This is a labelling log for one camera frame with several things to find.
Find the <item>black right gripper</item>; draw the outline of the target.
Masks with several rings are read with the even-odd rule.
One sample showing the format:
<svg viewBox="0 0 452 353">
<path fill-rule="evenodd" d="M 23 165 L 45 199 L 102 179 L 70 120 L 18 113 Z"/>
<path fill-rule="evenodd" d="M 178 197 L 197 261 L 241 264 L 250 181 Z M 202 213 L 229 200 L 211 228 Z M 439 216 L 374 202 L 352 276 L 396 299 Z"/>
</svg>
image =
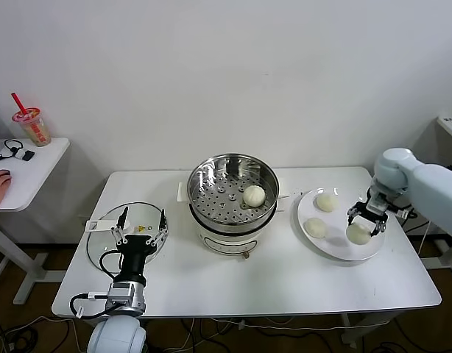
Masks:
<svg viewBox="0 0 452 353">
<path fill-rule="evenodd" d="M 372 210 L 367 209 L 367 203 L 356 202 L 347 212 L 348 225 L 351 225 L 357 216 L 374 223 L 374 228 L 370 232 L 371 237 L 385 232 L 386 222 L 388 219 L 388 215 L 386 213 L 375 213 Z"/>
</svg>

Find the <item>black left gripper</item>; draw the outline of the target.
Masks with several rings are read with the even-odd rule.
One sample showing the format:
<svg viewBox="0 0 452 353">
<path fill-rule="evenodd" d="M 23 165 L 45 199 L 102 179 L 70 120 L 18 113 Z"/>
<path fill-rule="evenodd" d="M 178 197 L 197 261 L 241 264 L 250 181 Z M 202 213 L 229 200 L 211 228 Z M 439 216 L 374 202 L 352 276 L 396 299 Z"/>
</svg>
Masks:
<svg viewBox="0 0 452 353">
<path fill-rule="evenodd" d="M 150 235 L 124 235 L 124 226 L 127 220 L 129 207 L 125 207 L 118 217 L 116 225 L 110 228 L 112 236 L 119 245 L 117 249 L 122 255 L 121 270 L 116 276 L 117 282 L 137 282 L 146 285 L 144 266 L 146 258 L 162 246 L 169 234 L 165 210 L 160 212 L 158 233 Z"/>
</svg>

